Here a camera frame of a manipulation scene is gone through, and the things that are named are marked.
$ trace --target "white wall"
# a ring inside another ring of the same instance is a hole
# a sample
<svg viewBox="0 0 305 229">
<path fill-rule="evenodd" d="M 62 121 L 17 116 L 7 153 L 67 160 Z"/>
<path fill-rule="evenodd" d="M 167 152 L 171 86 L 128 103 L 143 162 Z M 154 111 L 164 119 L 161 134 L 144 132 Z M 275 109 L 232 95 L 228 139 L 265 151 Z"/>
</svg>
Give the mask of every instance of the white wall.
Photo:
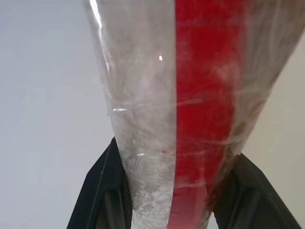
<svg viewBox="0 0 305 229">
<path fill-rule="evenodd" d="M 303 227 L 304 51 L 303 40 L 244 151 Z M 65 228 L 112 136 L 81 1 L 1 1 L 0 228 Z"/>
</svg>

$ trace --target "plastic bag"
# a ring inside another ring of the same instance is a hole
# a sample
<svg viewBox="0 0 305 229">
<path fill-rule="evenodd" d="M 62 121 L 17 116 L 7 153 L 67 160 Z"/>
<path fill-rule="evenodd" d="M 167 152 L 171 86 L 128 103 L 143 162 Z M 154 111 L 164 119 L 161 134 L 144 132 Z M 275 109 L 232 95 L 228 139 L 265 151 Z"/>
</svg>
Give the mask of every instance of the plastic bag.
<svg viewBox="0 0 305 229">
<path fill-rule="evenodd" d="M 204 228 L 303 0 L 86 0 L 139 229 Z"/>
</svg>

